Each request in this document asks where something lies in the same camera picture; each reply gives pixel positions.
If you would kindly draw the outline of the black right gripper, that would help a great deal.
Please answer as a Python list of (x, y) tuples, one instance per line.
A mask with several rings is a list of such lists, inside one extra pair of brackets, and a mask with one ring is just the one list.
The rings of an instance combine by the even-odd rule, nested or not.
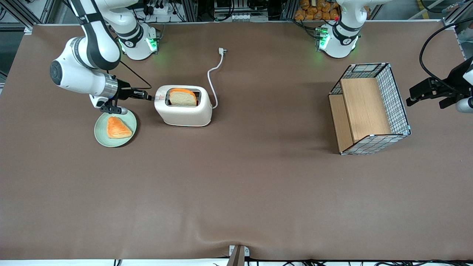
[(117, 79), (117, 99), (126, 100), (130, 96), (131, 98), (153, 101), (153, 97), (147, 94), (147, 91), (142, 88), (131, 88), (128, 82), (121, 79)]

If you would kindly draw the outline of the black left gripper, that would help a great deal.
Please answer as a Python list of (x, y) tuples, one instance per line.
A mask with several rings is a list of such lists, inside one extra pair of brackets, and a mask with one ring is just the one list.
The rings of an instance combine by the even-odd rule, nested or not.
[(410, 107), (424, 99), (453, 97), (454, 95), (455, 92), (451, 88), (430, 77), (409, 89), (409, 98), (406, 99), (406, 106)]

